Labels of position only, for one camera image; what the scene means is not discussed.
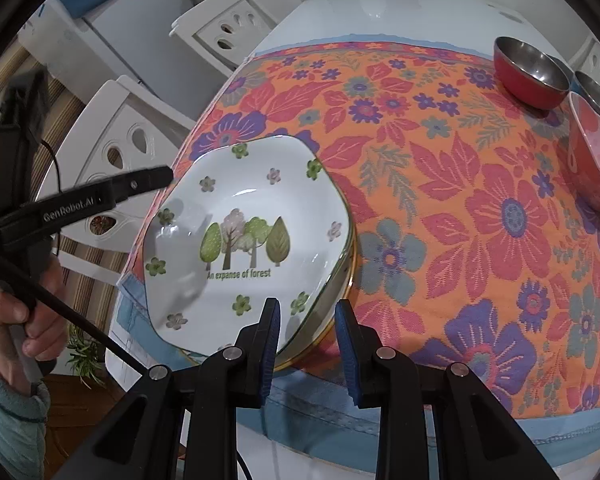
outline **wrist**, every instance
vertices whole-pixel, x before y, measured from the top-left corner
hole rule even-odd
[[[19,359],[8,358],[0,352],[0,377],[14,391],[26,397],[31,396],[31,384]]]

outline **wooden floor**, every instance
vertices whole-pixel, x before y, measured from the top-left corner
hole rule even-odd
[[[49,375],[45,378],[51,394],[46,426],[45,480],[60,469],[69,455],[91,433],[115,403],[124,395],[116,382],[106,379],[106,387],[88,389],[78,377]]]

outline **striped curtain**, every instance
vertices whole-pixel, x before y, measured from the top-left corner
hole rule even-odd
[[[40,64],[29,55],[26,49],[18,41],[13,41],[0,58],[0,101],[4,88],[13,75],[38,66]],[[84,104],[57,79],[50,78],[48,84],[50,111],[46,118],[43,139],[56,152],[84,109]],[[31,177],[32,199],[37,195],[51,162],[51,156],[47,150],[38,150],[34,158]],[[65,237],[61,237],[61,249],[115,272],[122,270],[127,257],[126,253],[103,251]],[[62,272],[66,284],[67,304],[94,322],[101,330],[108,331],[116,289],[69,269],[63,269]]]

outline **orange floral tablecloth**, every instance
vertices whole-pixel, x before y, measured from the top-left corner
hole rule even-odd
[[[566,104],[525,109],[481,57],[303,46],[247,63],[174,172],[219,146],[304,140],[353,211],[360,322],[421,364],[467,362],[516,418],[561,415],[600,406],[600,214],[569,181],[569,120]],[[298,366],[342,384],[338,360],[331,331]]]

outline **person's arm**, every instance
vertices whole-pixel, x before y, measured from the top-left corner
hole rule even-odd
[[[62,271],[56,258],[41,283],[62,297]],[[29,384],[11,343],[8,325],[23,322],[27,334],[23,352],[46,361],[64,349],[66,321],[40,303],[29,315],[24,304],[0,292],[0,464],[16,480],[42,480],[50,398],[43,383]]]

